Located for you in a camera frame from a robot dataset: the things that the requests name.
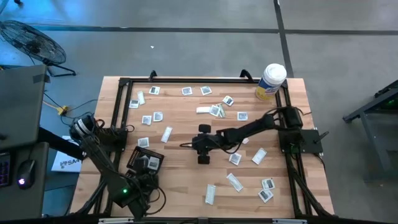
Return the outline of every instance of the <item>yellow label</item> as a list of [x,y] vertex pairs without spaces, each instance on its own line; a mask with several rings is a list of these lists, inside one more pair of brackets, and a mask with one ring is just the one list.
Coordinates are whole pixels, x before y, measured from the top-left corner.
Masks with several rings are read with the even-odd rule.
[[265,88],[263,88],[263,87],[261,87],[261,86],[257,86],[256,96],[257,96],[260,100],[269,100],[269,99],[271,99],[274,95],[273,95],[273,94],[267,94]]

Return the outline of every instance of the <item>wooden table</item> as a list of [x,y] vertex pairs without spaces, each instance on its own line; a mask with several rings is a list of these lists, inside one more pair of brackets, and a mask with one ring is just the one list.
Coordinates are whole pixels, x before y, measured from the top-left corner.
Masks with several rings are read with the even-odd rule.
[[[95,117],[103,119],[106,126],[111,123],[116,92],[120,77],[104,77]],[[288,79],[289,93],[293,106],[299,107],[304,113],[310,111],[304,80]],[[200,87],[209,85],[212,94],[202,96]],[[159,86],[159,95],[148,94],[151,86]],[[193,95],[183,96],[181,89],[186,86],[193,88]],[[160,186],[167,195],[164,209],[153,217],[224,217],[224,218],[292,218],[294,217],[292,199],[287,177],[284,155],[280,152],[276,130],[264,131],[250,137],[247,144],[242,144],[239,153],[242,154],[238,166],[228,161],[229,154],[221,150],[210,152],[210,165],[197,164],[197,154],[194,150],[181,148],[181,143],[190,142],[198,134],[199,124],[210,124],[212,133],[218,129],[240,127],[260,118],[266,111],[276,107],[275,98],[261,101],[256,98],[252,84],[194,84],[194,83],[135,83],[132,88],[132,99],[137,99],[137,92],[143,91],[146,104],[139,109],[129,109],[127,124],[135,126],[136,130],[129,134],[126,151],[123,153],[119,170],[127,171],[126,164],[137,139],[149,137],[150,150],[165,155],[164,163],[159,172]],[[120,124],[126,89],[121,100],[121,109],[117,124]],[[196,114],[196,107],[211,106],[221,103],[229,95],[234,104],[229,107],[223,104],[226,118],[216,118],[210,114]],[[162,111],[163,121],[152,122],[150,126],[141,124],[142,116],[153,115]],[[237,121],[237,112],[247,111],[248,121]],[[304,129],[313,128],[312,116],[302,117]],[[173,128],[168,143],[160,141],[166,126]],[[251,161],[257,150],[263,147],[268,153],[266,158],[256,165]],[[302,155],[308,188],[317,200],[330,213],[333,213],[328,183],[320,160],[312,154]],[[226,176],[233,173],[243,184],[239,193],[228,182]],[[257,195],[260,192],[261,180],[273,178],[276,188],[272,190],[274,197],[264,203]],[[79,175],[71,212],[77,211],[89,199],[98,185],[100,173],[93,163],[83,161]],[[206,186],[216,185],[214,205],[205,204]],[[300,208],[304,212],[302,193],[297,185]],[[152,203],[148,211],[157,210],[163,203],[162,197]],[[120,208],[114,204],[112,216],[131,217],[128,207]]]

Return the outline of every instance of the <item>keyboard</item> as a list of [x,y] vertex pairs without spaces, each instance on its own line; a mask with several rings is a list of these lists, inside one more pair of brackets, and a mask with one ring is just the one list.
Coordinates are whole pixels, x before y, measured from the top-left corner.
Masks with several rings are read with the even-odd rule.
[[10,163],[10,153],[7,151],[0,152],[0,187],[6,187],[11,184]]

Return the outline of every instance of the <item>desk fan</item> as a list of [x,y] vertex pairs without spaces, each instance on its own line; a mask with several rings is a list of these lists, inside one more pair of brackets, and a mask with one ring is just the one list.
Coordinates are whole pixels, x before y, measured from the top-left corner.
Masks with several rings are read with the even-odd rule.
[[60,64],[67,60],[67,55],[61,46],[37,29],[18,21],[9,20],[0,22],[0,34],[7,42],[21,52],[24,52],[30,58],[33,57],[47,66],[56,66],[71,72],[54,75],[48,69],[52,77],[76,75],[75,71],[60,66]]

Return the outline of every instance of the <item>computer mouse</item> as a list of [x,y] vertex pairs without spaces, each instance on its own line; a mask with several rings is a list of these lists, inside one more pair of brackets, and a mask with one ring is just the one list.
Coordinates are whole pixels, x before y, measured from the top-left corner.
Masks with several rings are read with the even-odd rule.
[[35,182],[35,161],[28,159],[22,162],[17,171],[17,184],[20,189],[28,189]]

